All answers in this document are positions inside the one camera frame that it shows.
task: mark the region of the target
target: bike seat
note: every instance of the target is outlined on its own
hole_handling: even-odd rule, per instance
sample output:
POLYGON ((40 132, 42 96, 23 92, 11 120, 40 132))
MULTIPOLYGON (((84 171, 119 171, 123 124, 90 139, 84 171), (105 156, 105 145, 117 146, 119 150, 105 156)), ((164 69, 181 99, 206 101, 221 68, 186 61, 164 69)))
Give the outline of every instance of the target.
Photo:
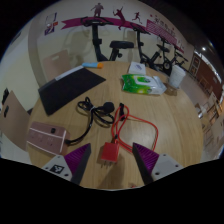
POLYGON ((168 48, 163 47, 162 45, 159 45, 159 44, 156 44, 156 45, 157 45, 157 47, 158 47, 160 50, 162 50, 162 51, 164 51, 164 52, 167 52, 167 53, 170 52, 170 50, 169 50, 168 48))
POLYGON ((129 41, 111 41, 110 48, 127 49, 134 48, 134 43, 129 41))
POLYGON ((178 52, 176 52, 176 55, 177 55, 178 57, 183 58, 183 55, 182 55, 182 54, 180 54, 180 53, 178 53, 178 52))

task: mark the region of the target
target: white stripe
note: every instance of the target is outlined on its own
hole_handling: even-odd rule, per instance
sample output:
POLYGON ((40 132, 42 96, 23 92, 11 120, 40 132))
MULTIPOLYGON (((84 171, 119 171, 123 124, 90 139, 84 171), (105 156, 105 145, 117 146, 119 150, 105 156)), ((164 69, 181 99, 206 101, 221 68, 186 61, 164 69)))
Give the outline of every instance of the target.
POLYGON ((37 146, 37 145, 34 145, 34 146, 37 147, 38 149, 42 149, 42 150, 45 151, 45 152, 48 152, 48 153, 51 153, 51 154, 54 154, 54 155, 59 155, 59 154, 55 154, 55 153, 53 153, 53 152, 47 151, 47 150, 41 148, 40 146, 37 146))
POLYGON ((55 138, 62 138, 62 137, 59 137, 59 136, 56 136, 56 135, 51 135, 51 134, 48 134, 48 133, 39 131, 39 130, 37 130, 37 129, 33 129, 33 128, 30 128, 30 129, 31 129, 31 130, 34 130, 34 131, 37 131, 37 132, 40 132, 40 133, 45 134, 45 135, 49 135, 49 136, 55 137, 55 138))
POLYGON ((63 147, 63 144, 64 144, 65 134, 66 134, 66 131, 64 131, 64 135, 63 135, 63 139, 62 139, 62 143, 61 143, 60 153, 62 151, 62 147, 63 147))
POLYGON ((58 81, 58 80, 64 78, 65 76, 70 75, 71 73, 76 72, 76 71, 78 71, 78 70, 80 70, 80 69, 82 69, 82 68, 84 68, 82 65, 80 65, 80 66, 78 66, 78 67, 75 67, 75 68, 73 68, 73 69, 71 69, 71 70, 69 70, 69 71, 67 71, 67 72, 64 72, 64 73, 62 73, 61 75, 57 76, 57 77, 55 78, 55 80, 58 81))

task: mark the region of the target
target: box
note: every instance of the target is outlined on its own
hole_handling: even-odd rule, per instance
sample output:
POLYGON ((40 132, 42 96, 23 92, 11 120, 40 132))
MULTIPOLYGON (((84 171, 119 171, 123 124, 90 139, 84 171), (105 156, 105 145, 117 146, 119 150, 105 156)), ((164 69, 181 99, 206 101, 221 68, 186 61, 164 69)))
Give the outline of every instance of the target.
POLYGON ((145 65, 138 62, 131 62, 128 74, 146 75, 145 65))

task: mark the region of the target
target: red object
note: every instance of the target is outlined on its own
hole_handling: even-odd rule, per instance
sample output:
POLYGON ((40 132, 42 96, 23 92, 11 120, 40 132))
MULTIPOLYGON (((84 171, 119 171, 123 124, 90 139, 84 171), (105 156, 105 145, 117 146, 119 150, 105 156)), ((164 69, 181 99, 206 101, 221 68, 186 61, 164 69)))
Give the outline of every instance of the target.
POLYGON ((119 145, 117 143, 106 142, 103 148, 101 159, 116 163, 118 152, 119 152, 119 145))
POLYGON ((115 122, 113 123, 112 128, 111 128, 111 134, 112 134, 112 137, 115 138, 115 135, 114 135, 114 126, 115 126, 115 127, 116 127, 116 135, 117 135, 117 137, 118 137, 118 143, 119 143, 119 145, 122 146, 124 149, 126 149, 128 152, 132 153, 132 147, 131 147, 130 145, 126 144, 125 142, 123 142, 123 141, 120 139, 120 131, 121 131, 121 128, 124 126, 124 124, 125 124, 127 118, 128 118, 128 117, 133 117, 133 118, 135 118, 135 119, 137 119, 137 120, 140 120, 140 121, 143 121, 143 122, 146 122, 146 123, 152 125, 152 126, 156 129, 156 137, 155 137, 155 141, 154 141, 154 143, 153 143, 153 147, 152 147, 152 150, 154 151, 154 150, 155 150, 155 147, 156 147, 156 143, 157 143, 158 135, 159 135, 158 128, 157 128, 153 123, 151 123, 151 122, 149 122, 149 121, 146 121, 146 120, 143 120, 143 119, 141 119, 141 118, 138 118, 138 117, 135 117, 135 116, 130 115, 130 114, 129 114, 129 108, 128 108, 127 106, 125 106, 125 105, 124 105, 124 107, 127 109, 128 112, 127 112, 127 114, 122 115, 117 121, 116 121, 116 119, 117 119, 117 113, 118 113, 118 111, 121 109, 121 107, 119 107, 119 108, 117 109, 116 113, 115 113, 115 119, 114 119, 115 122), (117 128, 117 126, 118 126, 118 122, 119 122, 123 117, 125 117, 125 119, 124 119, 124 121, 123 121, 121 127, 120 127, 119 130, 118 130, 118 128, 117 128))

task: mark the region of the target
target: exercise bike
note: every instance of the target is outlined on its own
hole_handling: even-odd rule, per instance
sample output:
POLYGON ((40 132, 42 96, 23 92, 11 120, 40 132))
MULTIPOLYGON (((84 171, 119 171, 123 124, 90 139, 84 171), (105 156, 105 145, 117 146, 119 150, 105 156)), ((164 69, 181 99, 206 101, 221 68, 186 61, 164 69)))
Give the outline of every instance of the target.
POLYGON ((188 60, 186 58, 184 58, 183 56, 182 56, 182 58, 183 58, 183 61, 179 62, 176 60, 175 65, 178 65, 180 68, 182 68, 186 72, 187 70, 182 65, 185 63, 185 61, 188 62, 188 60))
POLYGON ((113 23, 103 17, 88 19, 88 16, 81 18, 80 21, 85 27, 92 26, 92 42, 95 48, 97 61, 115 61, 117 57, 122 57, 122 54, 119 53, 120 49, 134 48, 134 43, 129 41, 111 41, 110 48, 113 50, 111 52, 110 59, 108 60, 101 53, 100 45, 102 44, 102 39, 98 37, 98 26, 113 25, 113 23))
POLYGON ((171 43, 168 42, 168 41, 166 40, 165 37, 162 37, 161 35, 159 35, 159 37, 160 37, 161 41, 163 42, 163 45, 162 45, 163 49, 161 49, 162 52, 163 52, 163 63, 162 63, 162 64, 155 64, 155 65, 160 69, 160 71, 162 71, 162 72, 164 72, 165 74, 167 74, 168 76, 170 76, 171 71, 172 71, 172 66, 173 66, 173 63, 174 63, 175 60, 176 60, 176 57, 174 57, 174 58, 170 61, 170 60, 165 56, 165 53, 169 53, 169 52, 170 52, 170 50, 169 50, 168 48, 165 48, 165 44, 169 44, 169 45, 171 45, 171 43))
POLYGON ((147 32, 143 27, 139 26, 138 24, 133 24, 130 23, 133 30, 135 32, 137 32, 137 42, 138 42, 138 51, 139 51, 139 56, 140 56, 140 63, 145 63, 145 65, 148 64, 148 66, 151 69, 154 69, 156 71, 159 71, 159 69, 157 68, 157 66, 154 64, 155 60, 160 56, 161 51, 164 52, 169 52, 169 49, 165 48, 164 46, 161 46, 159 44, 157 44, 159 51, 155 52, 155 54, 152 56, 152 58, 149 58, 146 54, 144 54, 142 52, 142 46, 144 46, 144 43, 141 42, 140 39, 140 34, 149 34, 151 35, 149 32, 147 32))

